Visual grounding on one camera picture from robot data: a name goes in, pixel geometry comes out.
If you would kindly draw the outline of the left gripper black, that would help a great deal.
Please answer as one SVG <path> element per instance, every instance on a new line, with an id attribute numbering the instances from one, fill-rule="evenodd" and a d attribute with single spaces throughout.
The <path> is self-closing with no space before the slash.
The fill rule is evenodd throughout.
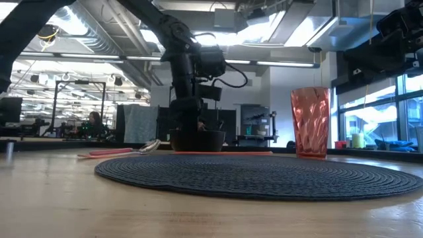
<path id="1" fill-rule="evenodd" d="M 171 62 L 172 85 L 176 98 L 171 102 L 170 108 L 179 117 L 179 130 L 196 132 L 198 130 L 198 117 L 200 113 L 200 100 L 196 96 L 194 70 L 191 61 Z"/>

